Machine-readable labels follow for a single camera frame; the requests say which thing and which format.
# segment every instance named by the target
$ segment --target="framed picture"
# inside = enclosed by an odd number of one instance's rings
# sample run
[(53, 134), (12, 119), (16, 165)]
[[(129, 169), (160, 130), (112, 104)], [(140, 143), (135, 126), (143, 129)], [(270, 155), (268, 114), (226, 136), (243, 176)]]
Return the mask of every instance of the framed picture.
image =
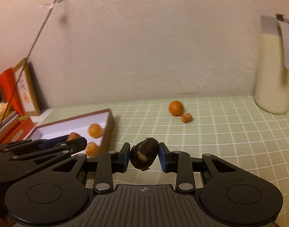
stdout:
[[(17, 81), (26, 60), (26, 58), (22, 59), (21, 62), (19, 62), (13, 68), (15, 81)], [(34, 93), (28, 64), (25, 66), (24, 71), (22, 72), (17, 85), (17, 91), (24, 109), (24, 114), (28, 116), (39, 116), (41, 112)]]

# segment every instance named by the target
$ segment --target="beige wall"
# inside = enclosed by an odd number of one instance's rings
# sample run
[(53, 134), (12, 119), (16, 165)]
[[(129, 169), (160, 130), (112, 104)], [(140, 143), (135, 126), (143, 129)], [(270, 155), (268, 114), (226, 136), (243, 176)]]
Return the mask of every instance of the beige wall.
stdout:
[[(0, 73), (26, 57), (52, 0), (0, 0)], [(263, 13), (289, 0), (64, 0), (32, 55), (47, 107), (250, 94)]]

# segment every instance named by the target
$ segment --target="yellow plush toy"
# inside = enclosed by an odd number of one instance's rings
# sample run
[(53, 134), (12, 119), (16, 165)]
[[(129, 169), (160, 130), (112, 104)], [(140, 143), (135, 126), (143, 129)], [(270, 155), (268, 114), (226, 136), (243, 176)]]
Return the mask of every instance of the yellow plush toy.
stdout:
[[(7, 109), (7, 105), (8, 105), (9, 103), (8, 102), (6, 102), (6, 103), (0, 103), (0, 120), (2, 119), (2, 117), (4, 116), (4, 113), (5, 113), (5, 111), (6, 111), (6, 109)], [(12, 107), (11, 107), (11, 105), (8, 107), (8, 109), (7, 109), (7, 113), (6, 113), (6, 115), (5, 115), (5, 118), (10, 114), (10, 112), (12, 112)]]

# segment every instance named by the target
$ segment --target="black cable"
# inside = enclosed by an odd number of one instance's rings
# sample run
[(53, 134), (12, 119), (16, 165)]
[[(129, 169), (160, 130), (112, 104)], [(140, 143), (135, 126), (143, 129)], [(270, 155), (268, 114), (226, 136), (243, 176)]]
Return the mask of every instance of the black cable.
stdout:
[(44, 28), (44, 26), (45, 26), (48, 18), (50, 17), (50, 14), (51, 14), (51, 12), (52, 12), (52, 10), (53, 10), (53, 8), (54, 8), (54, 5), (55, 5), (56, 1), (57, 1), (57, 0), (54, 0), (54, 1), (53, 1), (52, 7), (50, 8), (50, 10), (49, 10), (49, 12), (48, 12), (48, 14), (47, 14), (47, 16), (46, 16), (46, 19), (44, 20), (44, 22), (43, 22), (43, 24), (42, 24), (39, 32), (37, 33), (37, 36), (36, 36), (36, 38), (35, 38), (32, 46), (31, 46), (31, 49), (30, 49), (28, 55), (27, 55), (27, 58), (26, 58), (26, 60), (25, 60), (25, 62), (24, 62), (24, 65), (23, 65), (23, 67), (22, 67), (22, 69), (21, 69), (21, 72), (20, 72), (20, 74), (19, 74), (19, 76), (18, 76), (18, 79), (17, 79), (17, 81), (16, 81), (16, 84), (15, 84), (15, 87), (14, 87), (14, 89), (13, 89), (11, 98), (10, 98), (10, 100), (8, 101), (8, 105), (7, 105), (7, 107), (6, 107), (6, 111), (5, 111), (4, 115), (2, 116), (2, 120), (1, 120), (1, 122), (0, 122), (0, 128), (1, 128), (1, 126), (2, 126), (2, 123), (3, 123), (3, 120), (4, 120), (4, 118), (5, 118), (5, 115), (6, 115), (7, 111), (8, 111), (8, 109), (9, 109), (9, 105), (10, 105), (10, 103), (11, 103), (13, 97), (14, 97), (15, 91), (17, 91), (16, 88), (17, 88), (18, 82), (19, 82), (19, 80), (20, 80), (20, 78), (21, 78), (22, 72), (24, 71), (24, 68), (25, 68), (26, 65), (27, 65), (27, 61), (28, 61), (28, 59), (29, 59), (29, 57), (30, 57), (30, 55), (31, 55), (31, 52), (32, 52), (32, 50), (33, 50), (33, 48), (34, 48), (34, 46), (35, 46), (35, 44), (36, 44), (36, 42), (37, 42), (37, 39), (38, 39), (39, 35), (40, 35), (41, 32), (42, 32), (42, 29)]

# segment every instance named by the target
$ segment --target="triangular cutout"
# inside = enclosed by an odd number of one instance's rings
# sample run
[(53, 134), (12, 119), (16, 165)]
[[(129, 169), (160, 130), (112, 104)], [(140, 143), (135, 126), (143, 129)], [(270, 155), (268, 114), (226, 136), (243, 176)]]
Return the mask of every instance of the triangular cutout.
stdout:
[(76, 164), (77, 160), (76, 159), (72, 159), (70, 160), (69, 162), (59, 166), (59, 167), (56, 167), (53, 171), (54, 172), (64, 172), (64, 173), (69, 173), (74, 165)]
[(220, 173), (232, 173), (236, 171), (233, 168), (221, 163), (219, 160), (213, 159), (212, 162)]
[(39, 159), (37, 159), (37, 160), (34, 160), (34, 163), (35, 163), (36, 165), (40, 165), (40, 164), (42, 164), (42, 163), (44, 163), (44, 162), (46, 162), (46, 161), (48, 161), (48, 160), (50, 160), (50, 159), (53, 159), (53, 158), (56, 157), (56, 156), (57, 156), (57, 155), (51, 155), (51, 156), (39, 158)]

